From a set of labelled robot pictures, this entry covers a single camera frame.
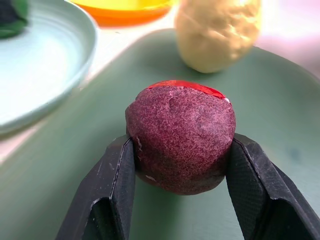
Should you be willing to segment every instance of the yellow bowl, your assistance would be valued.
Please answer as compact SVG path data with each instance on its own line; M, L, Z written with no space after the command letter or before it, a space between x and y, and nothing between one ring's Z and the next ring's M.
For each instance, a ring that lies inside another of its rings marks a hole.
M132 26L167 14L174 0L73 0L101 26Z

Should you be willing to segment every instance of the speckled texture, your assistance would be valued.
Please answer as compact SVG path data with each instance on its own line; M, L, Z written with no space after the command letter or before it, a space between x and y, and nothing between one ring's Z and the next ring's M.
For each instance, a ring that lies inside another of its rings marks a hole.
M214 189L225 176L236 117L224 99L190 87L144 89L125 110L137 175L179 195Z

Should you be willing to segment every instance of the sage green plate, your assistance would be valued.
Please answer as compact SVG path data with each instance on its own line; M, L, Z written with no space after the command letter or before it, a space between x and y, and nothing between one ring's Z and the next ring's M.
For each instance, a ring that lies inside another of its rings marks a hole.
M95 21L64 0L27 0L28 27L0 39L0 134L37 120L87 75Z
M236 131L260 143L320 214L317 80L256 47L221 73L197 73L182 63L169 29L127 49L1 166L0 239L53 240L80 181L126 133L126 107L142 89L172 79L226 94ZM225 181L177 196L137 180L130 234L130 240L243 240Z

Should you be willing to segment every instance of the table surface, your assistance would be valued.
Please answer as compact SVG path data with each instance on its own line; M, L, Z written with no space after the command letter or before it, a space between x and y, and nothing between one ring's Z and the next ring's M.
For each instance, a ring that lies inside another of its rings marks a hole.
M93 64L77 91L142 36L173 28L176 11L175 6L165 17L142 26L100 28ZM320 1L262 0L262 13L261 33L255 45L301 65L320 79ZM0 136L0 165L45 121L46 117L18 132Z

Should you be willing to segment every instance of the red shiny cap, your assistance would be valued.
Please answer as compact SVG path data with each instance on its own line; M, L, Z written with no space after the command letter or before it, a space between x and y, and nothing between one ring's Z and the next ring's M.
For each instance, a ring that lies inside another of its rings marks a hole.
M186 88L193 88L195 90L199 90L201 92L204 92L205 94L209 94L212 96L215 96L219 99L227 99L225 95L223 95L218 90L215 90L214 88L204 86L198 83L189 82L189 81L183 81L183 80L168 80L168 81L160 81L155 84L152 84L148 87L148 89L152 89L155 87L164 87L164 86L176 86L176 87L186 87Z

